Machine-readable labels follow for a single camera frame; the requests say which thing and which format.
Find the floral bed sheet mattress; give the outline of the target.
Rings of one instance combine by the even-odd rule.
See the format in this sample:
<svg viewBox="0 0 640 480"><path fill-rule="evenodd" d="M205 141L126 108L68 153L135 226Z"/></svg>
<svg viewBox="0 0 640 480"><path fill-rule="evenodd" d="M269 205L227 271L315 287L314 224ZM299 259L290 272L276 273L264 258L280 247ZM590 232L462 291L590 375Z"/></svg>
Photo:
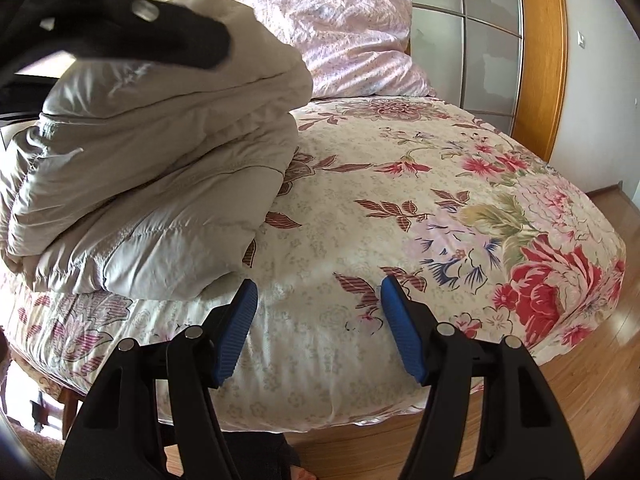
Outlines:
<svg viewBox="0 0 640 480"><path fill-rule="evenodd" d="M626 249L604 214L518 142L435 99L316 101L244 270L259 307L212 398L227 430L375 424L422 410L382 281L466 336L539 363L614 310Z"/></svg>

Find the white puffy down jacket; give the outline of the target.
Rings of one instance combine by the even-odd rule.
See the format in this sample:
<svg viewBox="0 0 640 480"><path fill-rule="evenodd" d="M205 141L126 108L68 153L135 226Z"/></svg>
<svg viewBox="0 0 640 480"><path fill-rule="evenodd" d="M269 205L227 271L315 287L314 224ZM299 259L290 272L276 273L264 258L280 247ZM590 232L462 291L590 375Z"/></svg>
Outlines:
<svg viewBox="0 0 640 480"><path fill-rule="evenodd" d="M1 157L1 259L35 292L188 300L239 270L298 144L312 78L235 0L212 70L78 61Z"/></svg>

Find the right lilac floral pillow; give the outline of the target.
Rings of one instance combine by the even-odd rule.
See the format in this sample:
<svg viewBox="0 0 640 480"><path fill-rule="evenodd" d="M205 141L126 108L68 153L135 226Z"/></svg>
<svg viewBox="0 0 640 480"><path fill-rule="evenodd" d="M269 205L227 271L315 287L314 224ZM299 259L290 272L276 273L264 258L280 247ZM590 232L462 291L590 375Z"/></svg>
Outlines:
<svg viewBox="0 0 640 480"><path fill-rule="evenodd" d="M412 0L238 0L299 50L312 97L434 96L407 50Z"/></svg>

